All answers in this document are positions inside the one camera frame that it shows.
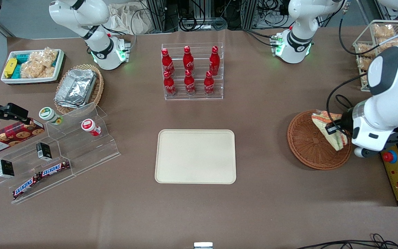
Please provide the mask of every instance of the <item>cookie picture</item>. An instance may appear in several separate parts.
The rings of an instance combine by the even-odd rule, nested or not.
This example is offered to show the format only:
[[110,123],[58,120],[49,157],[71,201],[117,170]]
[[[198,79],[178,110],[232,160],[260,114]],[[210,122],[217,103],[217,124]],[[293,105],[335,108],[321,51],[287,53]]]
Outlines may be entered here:
[[7,137],[6,137],[6,134],[5,133],[2,133],[2,134],[0,134],[0,141],[1,142],[7,142],[7,141],[9,141],[10,139],[8,139]]
[[30,124],[25,124],[24,125],[24,128],[25,129],[28,129],[28,130],[33,130],[34,128],[36,127],[36,124],[35,123],[33,123],[33,122],[30,122]]
[[41,134],[41,133],[43,133],[44,132],[44,129],[37,129],[37,130],[34,130],[33,132],[32,132],[32,134],[34,134],[35,136],[36,135],[39,135],[39,134]]
[[17,145],[17,144],[19,144],[19,143],[21,143],[21,142],[19,142],[19,141],[12,141],[12,142],[8,143],[8,145],[9,145],[10,147],[12,147],[13,145]]
[[29,137],[29,136],[30,136],[30,132],[18,132],[16,134],[17,138],[26,138],[26,137]]

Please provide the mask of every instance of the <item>coca-cola bottle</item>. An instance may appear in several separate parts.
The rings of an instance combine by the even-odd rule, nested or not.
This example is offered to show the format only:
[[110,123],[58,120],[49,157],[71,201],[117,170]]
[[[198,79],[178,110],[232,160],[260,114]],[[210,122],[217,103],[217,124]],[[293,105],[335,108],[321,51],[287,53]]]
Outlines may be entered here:
[[174,66],[173,60],[169,55],[169,51],[166,48],[162,49],[162,66],[164,67],[164,71],[168,71],[171,75],[174,75]]
[[195,74],[195,61],[193,55],[190,53],[190,47],[183,47],[183,67],[185,70],[190,70],[191,75]]
[[213,80],[211,71],[207,71],[207,75],[205,76],[203,84],[205,95],[210,96],[215,94],[215,80]]
[[191,76],[191,71],[189,69],[185,70],[185,79],[183,79],[183,83],[185,83],[187,95],[193,96],[196,93],[195,79]]
[[213,76],[218,75],[220,62],[221,59],[218,55],[218,46],[213,46],[211,48],[211,56],[210,56],[210,71],[213,74]]
[[168,96],[173,97],[176,95],[174,80],[171,78],[171,73],[169,71],[164,72],[164,87]]

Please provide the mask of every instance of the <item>gray floor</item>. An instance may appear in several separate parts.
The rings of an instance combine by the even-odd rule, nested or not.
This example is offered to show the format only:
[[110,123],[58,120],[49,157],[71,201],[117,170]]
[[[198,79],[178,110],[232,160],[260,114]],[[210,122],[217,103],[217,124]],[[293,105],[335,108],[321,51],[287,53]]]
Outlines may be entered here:
[[[109,3],[123,3],[128,0],[104,0]],[[373,1],[362,0],[370,20],[379,19]],[[50,0],[3,0],[0,13],[0,24],[4,25],[16,37],[41,39],[77,37],[71,30],[56,24],[49,15]],[[329,27],[335,27],[341,15],[331,20]],[[352,1],[348,14],[344,19],[345,26],[365,25],[357,2]],[[0,35],[0,72],[6,61],[7,42]]]

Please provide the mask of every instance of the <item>table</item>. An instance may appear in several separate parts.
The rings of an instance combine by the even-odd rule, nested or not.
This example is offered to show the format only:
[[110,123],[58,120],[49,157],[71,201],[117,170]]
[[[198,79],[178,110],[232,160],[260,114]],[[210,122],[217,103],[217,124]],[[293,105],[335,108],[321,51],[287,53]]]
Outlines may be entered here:
[[[364,27],[346,27],[351,44]],[[275,34],[278,30],[264,30]],[[224,42],[221,101],[164,101],[161,43]],[[351,156],[339,169],[312,170],[286,141],[291,119],[325,109],[328,93],[357,75],[336,28],[321,28],[297,65],[273,58],[267,46],[241,31],[140,35],[130,63],[102,71],[100,106],[122,153],[21,205],[0,188],[0,248],[297,248],[380,233],[398,243],[398,207],[379,157]],[[8,39],[8,51],[60,48],[64,71],[92,63],[81,38]],[[360,83],[338,93],[357,103],[369,97]],[[14,102],[37,118],[53,106],[56,84],[8,86],[0,103]],[[332,104],[333,112],[341,112]],[[162,129],[231,129],[237,180],[232,185],[159,184],[154,179]]]

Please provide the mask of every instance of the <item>round wicker basket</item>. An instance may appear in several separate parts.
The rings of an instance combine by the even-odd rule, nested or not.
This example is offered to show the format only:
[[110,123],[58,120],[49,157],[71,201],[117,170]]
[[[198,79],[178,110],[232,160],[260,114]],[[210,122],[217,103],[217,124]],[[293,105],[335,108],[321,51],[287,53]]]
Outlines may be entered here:
[[[82,70],[90,69],[90,70],[96,72],[98,77],[96,78],[95,87],[93,88],[89,103],[95,102],[95,104],[98,104],[99,101],[101,100],[102,91],[104,90],[104,79],[102,79],[102,75],[101,75],[101,72],[99,72],[99,69],[97,69],[95,66],[87,65],[87,64],[76,66],[73,69],[82,69]],[[58,87],[56,88],[56,92],[59,91],[59,88],[61,87],[62,82],[64,81],[64,78],[65,78],[65,76],[67,76],[68,72],[70,72],[70,70],[67,71],[65,73],[65,75],[61,78],[61,80],[58,84]],[[62,114],[69,113],[75,109],[75,108],[60,106],[56,102],[55,102],[55,106],[56,106],[56,109]]]
[[288,144],[297,159],[311,168],[338,168],[351,155],[351,140],[348,138],[348,144],[336,151],[311,120],[314,112],[316,110],[301,112],[293,118],[287,132]]

